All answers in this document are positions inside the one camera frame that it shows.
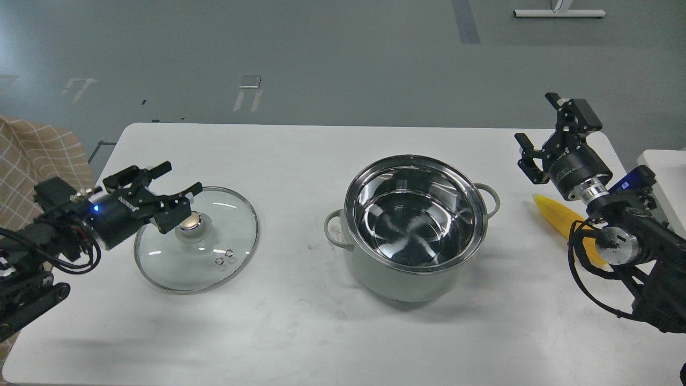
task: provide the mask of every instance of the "metal rim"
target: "metal rim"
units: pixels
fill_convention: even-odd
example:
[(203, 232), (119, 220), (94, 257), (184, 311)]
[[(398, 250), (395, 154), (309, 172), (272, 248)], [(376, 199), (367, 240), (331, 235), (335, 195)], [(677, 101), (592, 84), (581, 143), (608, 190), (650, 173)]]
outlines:
[(231, 280), (234, 276), (236, 276), (239, 272), (243, 271), (243, 267), (245, 267), (245, 265), (248, 263), (248, 261), (251, 260), (251, 259), (252, 259), (252, 256), (255, 254), (255, 249), (257, 248), (257, 241), (258, 241), (258, 239), (259, 239), (259, 221), (258, 221), (258, 219), (257, 219), (257, 213), (255, 212), (255, 208), (252, 206), (252, 204), (250, 204), (250, 201), (248, 201), (248, 200), (247, 200), (242, 194), (240, 194), (239, 192), (236, 192), (236, 191), (231, 190), (231, 189), (228, 189), (228, 188), (224, 188), (224, 187), (222, 187), (222, 186), (203, 186), (203, 187), (202, 187), (202, 191), (203, 191), (203, 192), (206, 192), (206, 191), (207, 191), (207, 192), (224, 192), (224, 193), (229, 193), (229, 194), (232, 194), (233, 196), (236, 196), (236, 197), (239, 198), (241, 201), (243, 201), (243, 202), (248, 206), (248, 208), (250, 208), (250, 211), (252, 212), (252, 215), (253, 215), (253, 217), (255, 218), (255, 241), (252, 243), (252, 246), (251, 246), (251, 248), (250, 248), (250, 254), (248, 255), (248, 257), (247, 257), (245, 260), (243, 260), (243, 262), (235, 269), (235, 271), (233, 271), (232, 273), (230, 273), (230, 274), (229, 274), (228, 276), (226, 276), (224, 279), (222, 279), (222, 280), (220, 280), (219, 282), (216, 282), (216, 283), (214, 283), (214, 284), (211, 284), (211, 285), (209, 285), (209, 286), (207, 286), (207, 287), (204, 287), (204, 288), (195, 288), (195, 289), (189, 289), (189, 290), (180, 290), (180, 289), (175, 289), (175, 288), (167, 287), (167, 286), (165, 286), (165, 285), (163, 285), (163, 284), (160, 284), (160, 283), (154, 281), (154, 280), (153, 280), (150, 276), (148, 276), (147, 273), (145, 273), (145, 271), (143, 270), (143, 267), (141, 266), (141, 261), (140, 261), (140, 259), (139, 259), (139, 254), (137, 253), (137, 251), (139, 250), (139, 246), (140, 246), (140, 244), (141, 244), (141, 235), (143, 234), (143, 231), (145, 230), (145, 228), (148, 227), (148, 226), (150, 226), (150, 224), (146, 224), (146, 225), (142, 226), (142, 227), (136, 232), (136, 239), (135, 239), (134, 245), (133, 245), (134, 260), (136, 260), (136, 265), (138, 266), (138, 269), (139, 269), (139, 271), (141, 272), (141, 274), (143, 275), (143, 277), (145, 277), (147, 281), (149, 281), (150, 283), (152, 283), (152, 284), (155, 285), (156, 287), (161, 288), (161, 289), (163, 289), (163, 290), (165, 290), (165, 291), (169, 291), (169, 292), (173, 292), (173, 293), (178, 293), (178, 294), (182, 294), (182, 295), (190, 295), (190, 294), (194, 294), (194, 293), (204, 293), (204, 292), (207, 292), (207, 291), (211, 291), (211, 290), (213, 290), (214, 288), (217, 288), (218, 286), (223, 285), (223, 284), (226, 283), (227, 281)]
[[(355, 224), (355, 201), (357, 195), (362, 188), (372, 179), (387, 172), (390, 168), (397, 168), (399, 166), (411, 167), (425, 167), (441, 173), (448, 180), (454, 182), (456, 186), (463, 189), (465, 196), (473, 206), (474, 210), (474, 232), (469, 240), (467, 247), (454, 256), (452, 259), (441, 264), (433, 266), (408, 266), (394, 262), (387, 257), (381, 255), (372, 249), (369, 244), (362, 238), (362, 235)], [(488, 218), (486, 215), (486, 204), (476, 186), (459, 170), (453, 168), (447, 163), (441, 162), (437, 159), (426, 157), (422, 155), (396, 155), (380, 159), (366, 168), (364, 168), (351, 182), (346, 193), (345, 202), (343, 206), (345, 214), (346, 225), (355, 241), (355, 246), (362, 248), (368, 255), (372, 256), (379, 263), (386, 265), (397, 271), (411, 273), (415, 275), (431, 274), (437, 271), (445, 271), (452, 269), (458, 265), (464, 264), (469, 260), (479, 249), (481, 243), (486, 235), (488, 227)]]

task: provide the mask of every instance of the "stainless steel pot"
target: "stainless steel pot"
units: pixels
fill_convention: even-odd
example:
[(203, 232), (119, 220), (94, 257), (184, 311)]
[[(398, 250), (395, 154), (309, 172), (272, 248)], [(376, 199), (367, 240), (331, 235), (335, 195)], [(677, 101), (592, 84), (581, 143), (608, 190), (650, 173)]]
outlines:
[[(495, 201), (490, 213), (479, 190)], [(404, 302), (449, 292), (460, 266), (474, 256), (488, 219), (500, 208), (497, 193), (472, 183), (436, 159), (399, 155), (372, 163), (350, 184), (343, 209), (329, 214), (324, 233), (346, 250), (357, 279), (372, 291)], [(329, 222), (340, 218), (334, 238)]]

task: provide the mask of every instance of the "plaid fabric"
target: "plaid fabric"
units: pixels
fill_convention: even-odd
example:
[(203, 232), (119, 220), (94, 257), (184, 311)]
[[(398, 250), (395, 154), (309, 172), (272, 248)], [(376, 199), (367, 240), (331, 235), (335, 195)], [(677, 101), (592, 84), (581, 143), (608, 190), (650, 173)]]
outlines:
[(0, 115), (0, 227), (17, 230), (39, 215), (33, 188), (51, 177), (76, 190), (93, 187), (78, 138), (63, 128)]

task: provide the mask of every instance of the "pot handle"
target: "pot handle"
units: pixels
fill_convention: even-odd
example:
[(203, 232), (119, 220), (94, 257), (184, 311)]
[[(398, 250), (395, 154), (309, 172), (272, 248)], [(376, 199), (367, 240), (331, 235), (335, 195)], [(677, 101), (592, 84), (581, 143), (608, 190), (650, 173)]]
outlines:
[(474, 186), (477, 189), (485, 190), (490, 194), (491, 197), (493, 197), (493, 200), (495, 201), (495, 209), (491, 211), (490, 213), (486, 214), (486, 217), (490, 220), (491, 217), (495, 214), (495, 212), (498, 212), (498, 209), (500, 209), (500, 197), (498, 197), (498, 193), (493, 190), (492, 187), (484, 184), (484, 183), (475, 183)]
[(340, 218), (341, 212), (343, 212), (343, 209), (334, 210), (333, 212), (331, 212), (331, 213), (327, 216), (327, 219), (324, 220), (324, 234), (327, 235), (327, 238), (329, 239), (329, 241), (331, 242), (331, 244), (333, 244), (333, 245), (335, 245), (335, 246), (337, 246), (337, 247), (339, 247), (339, 248), (347, 249), (348, 251), (351, 251), (351, 252), (352, 252), (352, 251), (353, 251), (353, 247), (354, 247), (353, 244), (346, 244), (346, 243), (344, 243), (344, 242), (340, 242), (340, 241), (336, 240), (335, 238), (333, 238), (333, 236), (329, 233), (329, 222), (330, 222), (331, 220), (333, 220), (334, 217)]

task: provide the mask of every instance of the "corn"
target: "corn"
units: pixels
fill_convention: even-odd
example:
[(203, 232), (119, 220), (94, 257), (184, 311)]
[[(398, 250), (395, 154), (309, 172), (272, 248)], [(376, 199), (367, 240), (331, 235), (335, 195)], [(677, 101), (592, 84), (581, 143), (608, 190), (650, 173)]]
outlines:
[[(541, 196), (540, 194), (534, 194), (534, 202), (536, 203), (536, 206), (539, 207), (543, 217), (545, 217), (550, 225), (557, 229), (565, 238), (569, 237), (569, 228), (571, 228), (571, 224), (574, 221), (584, 220), (575, 211), (555, 200)], [(607, 262), (598, 255), (598, 251), (595, 249), (595, 241), (593, 241), (592, 238), (584, 239), (584, 248), (586, 248), (586, 254), (589, 256), (589, 260), (593, 265), (601, 267), (607, 264)]]

